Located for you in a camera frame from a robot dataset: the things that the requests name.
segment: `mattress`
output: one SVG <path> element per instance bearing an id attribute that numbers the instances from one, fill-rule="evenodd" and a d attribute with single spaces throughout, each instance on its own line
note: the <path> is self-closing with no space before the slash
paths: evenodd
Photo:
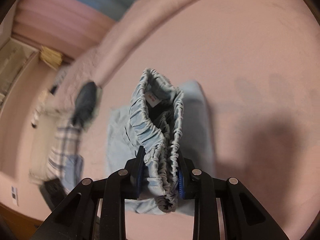
<path id="1" fill-rule="evenodd" d="M 319 37 L 303 0 L 186 6 L 146 37 L 104 86 L 100 114 L 80 147 L 83 176 L 104 178 L 110 111 L 129 104 L 145 68 L 174 85 L 196 79 L 211 111 L 216 177 L 238 178 L 290 239 L 300 239 L 320 209 Z M 185 239 L 180 228 L 193 221 L 130 213 L 127 237 L 148 239 L 148 228 L 156 228 L 153 237 L 162 239 L 161 219 L 177 224 L 172 239 Z"/>

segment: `plaid fabric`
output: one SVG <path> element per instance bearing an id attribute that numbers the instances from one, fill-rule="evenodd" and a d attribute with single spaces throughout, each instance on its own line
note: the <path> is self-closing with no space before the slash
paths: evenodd
<path id="1" fill-rule="evenodd" d="M 65 178 L 68 158 L 74 157 L 78 153 L 81 130 L 80 125 L 73 126 L 71 124 L 70 118 L 59 121 L 48 156 L 47 170 L 50 179 L 57 177 L 63 180 Z"/>

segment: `pink surface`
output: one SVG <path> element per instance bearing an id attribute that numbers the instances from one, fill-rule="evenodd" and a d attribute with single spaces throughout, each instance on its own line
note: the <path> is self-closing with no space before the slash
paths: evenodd
<path id="1" fill-rule="evenodd" d="M 154 29 L 105 85 L 81 145 L 84 177 L 104 177 L 110 109 L 129 103 L 146 67 L 175 85 L 196 79 L 211 109 L 217 176 L 239 178 L 290 239 L 300 239 L 320 209 L 319 37 L 302 0 L 195 1 Z M 117 60 L 123 55 L 115 51 Z M 96 78 L 117 60 L 101 64 Z M 148 239 L 149 228 L 167 222 L 127 219 L 130 240 Z M 170 221 L 168 238 L 185 239 L 179 228 L 188 230 L 191 219 Z"/>
<path id="2" fill-rule="evenodd" d="M 115 21 L 77 0 L 20 0 L 12 31 L 77 58 Z"/>

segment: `clothing label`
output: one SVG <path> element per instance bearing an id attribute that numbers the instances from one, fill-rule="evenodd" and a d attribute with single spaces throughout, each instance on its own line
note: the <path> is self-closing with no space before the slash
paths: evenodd
<path id="1" fill-rule="evenodd" d="M 145 92 L 144 97 L 146 98 L 147 102 L 150 104 L 151 107 L 155 107 L 162 101 L 159 98 L 157 98 L 157 96 L 151 91 Z"/>

